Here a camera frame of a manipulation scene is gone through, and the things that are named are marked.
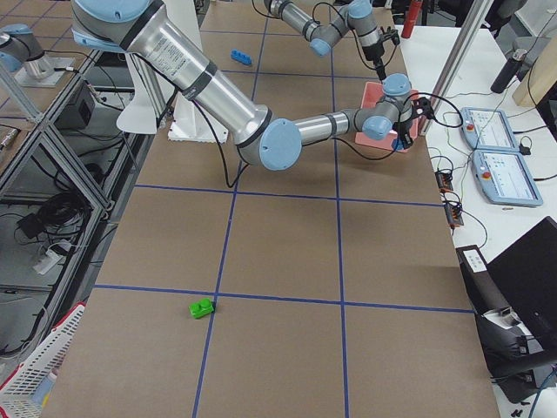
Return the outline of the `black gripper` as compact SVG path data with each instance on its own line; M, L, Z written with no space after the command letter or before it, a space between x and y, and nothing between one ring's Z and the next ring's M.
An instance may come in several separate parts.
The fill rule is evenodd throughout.
M413 134L414 121L420 117L432 119L434 111L431 100L421 96L409 96L399 109L399 115L395 118L393 129L404 146L412 146L416 134Z
M391 41L394 47L399 45L399 33L396 29L378 27L361 41L366 60L373 63L380 81L386 79L386 65L383 62L383 56L385 54L385 42L387 41Z

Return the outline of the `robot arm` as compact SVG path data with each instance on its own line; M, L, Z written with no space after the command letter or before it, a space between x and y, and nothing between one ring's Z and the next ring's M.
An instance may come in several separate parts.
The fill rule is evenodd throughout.
M369 1L352 1L322 25L291 1L268 1L268 12L300 33L319 56L331 52L351 32L366 59L373 63L383 94L372 108L346 109L291 121L276 118L265 105L254 104L204 55L168 17L161 1L74 1L76 41L92 41L96 49L114 47L143 59L183 97L198 104L232 135L239 156L249 165L282 171L294 165L302 148L350 132L379 140L396 131L395 149L413 144L416 118L433 118L430 101L412 93L405 74L387 75L383 43L399 42L394 29L381 29Z
M399 32L379 25L371 1L352 1L339 7L324 1L316 3L331 10L331 20L327 23L315 17L316 10L307 13L293 1L264 1L263 5L264 10L253 9L262 17L290 26L319 57L331 54L345 36L352 36L362 64L375 72L379 80L387 78L387 68L400 44Z

